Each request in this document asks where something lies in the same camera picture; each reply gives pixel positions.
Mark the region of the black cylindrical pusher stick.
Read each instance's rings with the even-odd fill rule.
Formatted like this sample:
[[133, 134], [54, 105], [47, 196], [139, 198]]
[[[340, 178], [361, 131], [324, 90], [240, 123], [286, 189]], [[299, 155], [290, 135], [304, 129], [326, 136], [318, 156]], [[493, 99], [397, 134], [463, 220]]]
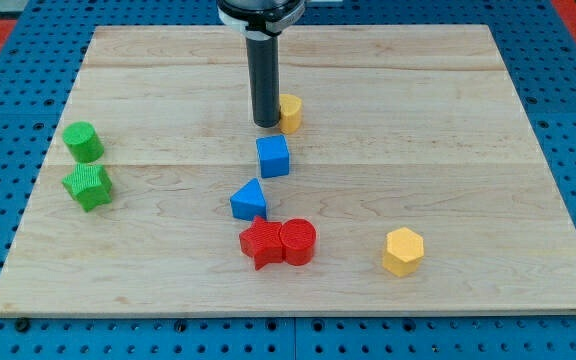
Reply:
[[250, 94], [254, 123], [271, 128], [280, 118], [278, 41], [246, 40]]

